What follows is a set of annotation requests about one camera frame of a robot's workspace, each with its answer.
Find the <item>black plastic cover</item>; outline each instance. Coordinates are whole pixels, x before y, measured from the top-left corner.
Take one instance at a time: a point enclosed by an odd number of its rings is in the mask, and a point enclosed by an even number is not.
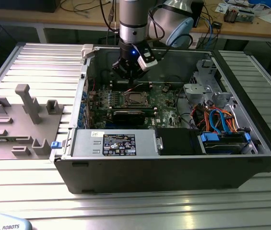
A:
[[[202,155],[199,131],[188,128],[157,128],[156,137],[162,138],[161,156]]]

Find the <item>power connector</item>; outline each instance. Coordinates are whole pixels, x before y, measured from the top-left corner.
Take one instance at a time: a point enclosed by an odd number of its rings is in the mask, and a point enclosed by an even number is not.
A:
[[[219,23],[219,22],[217,22],[217,21],[214,21],[213,23],[212,23],[212,29],[217,29],[217,30],[220,30],[221,29],[221,27],[222,27],[222,23]]]

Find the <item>metal bracket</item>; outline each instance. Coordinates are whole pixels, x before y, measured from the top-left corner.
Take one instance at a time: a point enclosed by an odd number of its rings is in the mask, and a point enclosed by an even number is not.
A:
[[[155,140],[156,140],[156,147],[158,148],[158,150],[162,150],[163,149],[162,137],[156,138]]]
[[[94,55],[94,45],[93,44],[84,44],[81,49],[82,58],[89,58]]]

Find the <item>electronic equipment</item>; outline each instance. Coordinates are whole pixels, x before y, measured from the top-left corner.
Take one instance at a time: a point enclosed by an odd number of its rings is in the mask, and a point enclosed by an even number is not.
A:
[[[60,0],[0,0],[0,9],[53,13]]]
[[[224,21],[227,23],[241,22],[251,23],[255,19],[255,13],[252,9],[240,9],[235,6],[229,6],[225,15]]]
[[[248,0],[249,4],[264,4],[271,7],[271,0]]]
[[[191,3],[192,18],[194,20],[193,27],[196,28],[200,19],[202,8],[204,6],[203,0],[193,0]]]
[[[118,47],[84,46],[68,134],[51,145],[69,191],[238,188],[271,171],[271,130],[226,62],[243,54],[172,50],[126,84],[109,69]]]

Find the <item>wooden workbench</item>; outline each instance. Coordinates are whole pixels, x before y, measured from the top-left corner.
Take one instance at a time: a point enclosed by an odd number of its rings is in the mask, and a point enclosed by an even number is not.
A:
[[[85,1],[75,0],[75,3],[83,3]],[[223,23],[220,38],[271,41],[271,23],[259,18],[256,18],[253,23],[225,23],[223,20],[224,15],[214,12],[219,2],[221,0],[209,0],[206,6],[213,19]],[[80,9],[87,9],[96,5],[98,5],[98,1],[83,5]],[[65,2],[64,7],[72,10],[71,1]],[[111,4],[104,6],[106,16],[110,7]],[[46,36],[43,34],[44,28],[107,30],[99,7],[89,10],[88,17],[64,11],[61,8],[58,8],[54,13],[0,10],[0,22],[6,25],[35,27],[42,43],[47,42]],[[198,27],[193,28],[191,32],[198,33],[200,36],[204,35],[207,32],[204,20],[200,20]]]

